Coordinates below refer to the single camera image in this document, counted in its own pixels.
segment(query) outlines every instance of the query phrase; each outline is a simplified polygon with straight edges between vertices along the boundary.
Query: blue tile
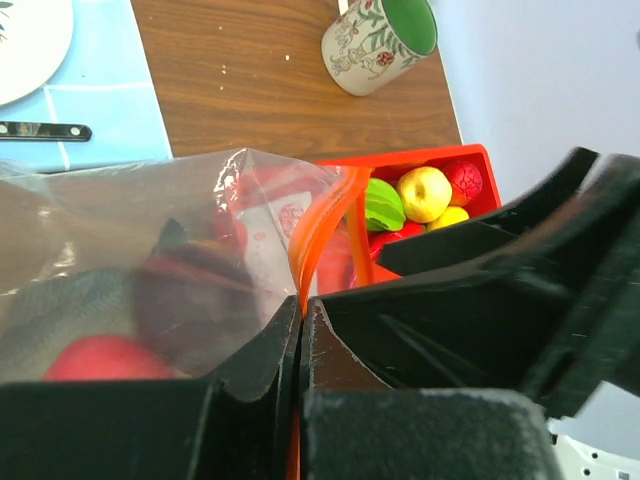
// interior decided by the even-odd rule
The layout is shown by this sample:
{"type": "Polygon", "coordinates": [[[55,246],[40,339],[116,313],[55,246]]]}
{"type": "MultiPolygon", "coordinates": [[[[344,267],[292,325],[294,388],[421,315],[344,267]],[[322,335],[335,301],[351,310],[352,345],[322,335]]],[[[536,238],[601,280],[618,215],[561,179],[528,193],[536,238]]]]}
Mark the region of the blue tile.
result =
{"type": "Polygon", "coordinates": [[[151,87],[50,92],[61,123],[93,130],[89,142],[65,144],[72,169],[168,160],[164,123],[151,87]]]}
{"type": "MultiPolygon", "coordinates": [[[[42,89],[17,102],[0,107],[0,119],[23,122],[50,122],[49,110],[42,89]]],[[[55,172],[62,170],[63,161],[56,142],[0,141],[0,158],[24,165],[27,170],[55,172]]]]}
{"type": "Polygon", "coordinates": [[[128,0],[73,0],[74,32],[51,85],[150,82],[138,25],[128,0]]]}
{"type": "Polygon", "coordinates": [[[50,122],[49,109],[42,89],[8,105],[0,106],[0,119],[23,122],[50,122]]]}

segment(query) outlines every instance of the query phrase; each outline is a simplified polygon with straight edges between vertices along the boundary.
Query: green fruit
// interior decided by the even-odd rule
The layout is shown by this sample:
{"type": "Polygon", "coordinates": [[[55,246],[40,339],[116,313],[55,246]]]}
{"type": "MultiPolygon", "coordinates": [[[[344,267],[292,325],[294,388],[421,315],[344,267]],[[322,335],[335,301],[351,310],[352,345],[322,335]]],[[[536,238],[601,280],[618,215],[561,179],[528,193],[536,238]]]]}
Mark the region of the green fruit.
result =
{"type": "Polygon", "coordinates": [[[402,200],[395,188],[378,178],[369,180],[365,196],[367,230],[397,232],[402,229],[406,217],[402,200]]]}

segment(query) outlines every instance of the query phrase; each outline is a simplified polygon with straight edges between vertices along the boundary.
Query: toy fruit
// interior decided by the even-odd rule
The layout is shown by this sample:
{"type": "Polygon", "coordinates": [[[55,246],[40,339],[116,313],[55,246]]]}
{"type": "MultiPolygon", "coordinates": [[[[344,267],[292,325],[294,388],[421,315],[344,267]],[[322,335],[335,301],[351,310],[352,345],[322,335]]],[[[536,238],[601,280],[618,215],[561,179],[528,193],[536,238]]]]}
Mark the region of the toy fruit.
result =
{"type": "Polygon", "coordinates": [[[455,160],[445,165],[442,172],[453,188],[453,206],[464,207],[482,191],[482,175],[473,163],[455,160]]]}
{"type": "Polygon", "coordinates": [[[404,240],[405,238],[413,237],[415,235],[420,235],[424,232],[425,229],[423,225],[415,222],[407,222],[404,227],[397,232],[385,232],[376,235],[369,244],[371,260],[373,262],[378,260],[378,257],[385,245],[399,240],[404,240]]]}
{"type": "Polygon", "coordinates": [[[120,335],[94,335],[72,342],[44,380],[142,380],[175,378],[173,371],[136,341],[120,335]]]}
{"type": "Polygon", "coordinates": [[[437,230],[438,228],[448,227],[455,223],[464,222],[465,220],[469,220],[469,214],[464,208],[447,207],[442,215],[427,225],[427,232],[437,230]]]}
{"type": "Polygon", "coordinates": [[[372,178],[365,195],[367,230],[396,232],[402,228],[406,217],[402,200],[395,189],[383,180],[372,178]]]}
{"type": "Polygon", "coordinates": [[[138,339],[187,375],[210,372],[262,328],[244,260],[215,242],[149,257],[132,277],[138,339]]]}
{"type": "Polygon", "coordinates": [[[437,168],[420,167],[405,173],[396,187],[409,220],[428,223],[444,212],[453,191],[451,184],[437,168]]]}

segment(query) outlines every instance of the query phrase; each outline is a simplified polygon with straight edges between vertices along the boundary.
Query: red fruit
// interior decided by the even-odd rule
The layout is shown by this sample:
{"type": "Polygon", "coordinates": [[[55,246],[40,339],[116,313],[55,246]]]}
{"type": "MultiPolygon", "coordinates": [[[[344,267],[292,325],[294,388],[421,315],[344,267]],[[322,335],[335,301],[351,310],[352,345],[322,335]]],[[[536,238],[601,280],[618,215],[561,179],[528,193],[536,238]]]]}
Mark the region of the red fruit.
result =
{"type": "Polygon", "coordinates": [[[44,380],[144,380],[175,378],[153,353],[120,335],[95,335],[72,342],[44,380]]]}
{"type": "Polygon", "coordinates": [[[464,207],[482,191],[482,174],[473,163],[454,160],[441,170],[453,188],[449,205],[464,207]]]}
{"type": "MultiPolygon", "coordinates": [[[[376,263],[378,261],[378,257],[380,253],[382,253],[382,249],[385,245],[393,242],[398,242],[400,240],[404,240],[405,238],[413,237],[415,235],[420,235],[424,233],[424,226],[416,223],[407,221],[397,232],[384,232],[379,233],[375,236],[369,236],[369,255],[371,256],[371,261],[376,263]]],[[[349,279],[349,288],[355,288],[357,285],[355,272],[351,274],[351,278],[349,279]]]]}

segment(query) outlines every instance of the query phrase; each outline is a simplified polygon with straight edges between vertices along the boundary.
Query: black plastic part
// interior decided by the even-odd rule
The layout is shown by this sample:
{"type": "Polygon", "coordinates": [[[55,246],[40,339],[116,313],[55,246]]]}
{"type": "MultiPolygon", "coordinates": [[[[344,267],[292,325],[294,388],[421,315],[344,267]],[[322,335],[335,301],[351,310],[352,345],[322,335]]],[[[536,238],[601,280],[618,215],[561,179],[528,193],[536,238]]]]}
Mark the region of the black plastic part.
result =
{"type": "Polygon", "coordinates": [[[386,245],[378,263],[407,276],[455,265],[503,247],[572,198],[597,158],[596,152],[576,148],[555,173],[525,196],[463,224],[386,245]]]}
{"type": "Polygon", "coordinates": [[[0,478],[284,478],[300,313],[199,380],[0,388],[0,478]]]}
{"type": "MultiPolygon", "coordinates": [[[[521,216],[509,228],[525,233],[503,246],[323,303],[341,340],[394,388],[514,389],[549,416],[572,416],[639,344],[639,206],[640,160],[617,156],[529,231],[536,216],[521,216]]],[[[435,251],[431,238],[462,238],[474,223],[389,252],[418,263],[416,251],[435,251]]]]}
{"type": "Polygon", "coordinates": [[[304,398],[313,480],[561,480],[539,409],[514,392],[331,392],[304,398]]]}

